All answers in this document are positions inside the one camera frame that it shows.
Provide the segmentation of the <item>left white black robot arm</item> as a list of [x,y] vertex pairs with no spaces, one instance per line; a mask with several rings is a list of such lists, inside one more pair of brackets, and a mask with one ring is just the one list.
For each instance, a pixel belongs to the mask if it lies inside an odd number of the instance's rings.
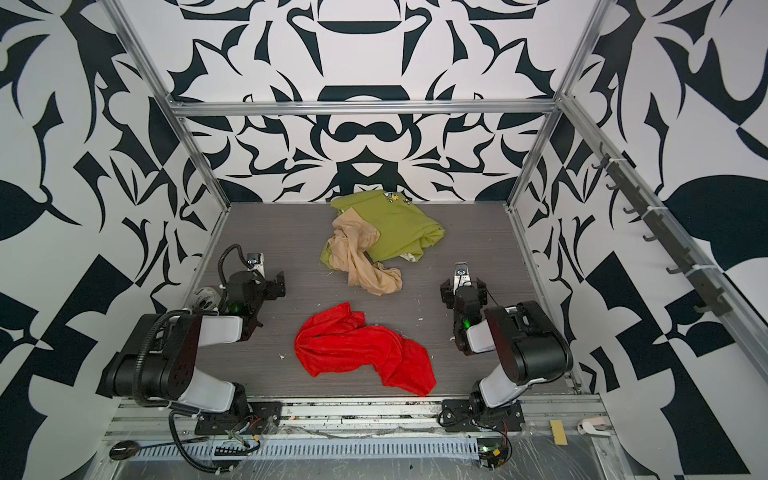
[[146,408],[245,418],[251,409],[244,387],[200,370],[198,351],[248,341],[262,326],[258,313],[263,304],[285,295],[283,272],[266,280],[256,270],[240,271],[225,283],[221,312],[179,309],[142,315],[102,370],[96,393],[130,398]]

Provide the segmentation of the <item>red cloth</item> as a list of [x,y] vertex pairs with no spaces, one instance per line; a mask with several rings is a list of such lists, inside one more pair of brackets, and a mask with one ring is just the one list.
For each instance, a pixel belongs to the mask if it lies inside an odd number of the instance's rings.
[[310,317],[296,334],[294,351],[313,377],[370,366],[385,387],[426,396],[437,385],[430,355],[421,344],[369,325],[365,314],[348,303]]

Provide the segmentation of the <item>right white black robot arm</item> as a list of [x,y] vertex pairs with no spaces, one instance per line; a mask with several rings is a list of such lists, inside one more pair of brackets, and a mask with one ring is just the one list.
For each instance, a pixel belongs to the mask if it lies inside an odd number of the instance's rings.
[[570,347],[539,303],[489,306],[486,284],[466,275],[443,282],[440,296],[453,313],[458,350],[467,356],[498,357],[493,371],[476,382],[470,395],[473,411],[506,407],[532,386],[551,383],[572,370]]

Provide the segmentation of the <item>beige cloth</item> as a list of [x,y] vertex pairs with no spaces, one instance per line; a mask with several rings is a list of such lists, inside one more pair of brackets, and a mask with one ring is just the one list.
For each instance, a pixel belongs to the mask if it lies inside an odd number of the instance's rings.
[[401,271],[369,260],[366,253],[380,239],[379,231],[350,208],[333,222],[333,234],[321,253],[321,262],[329,269],[347,273],[347,284],[361,287],[376,296],[399,292],[403,287]]

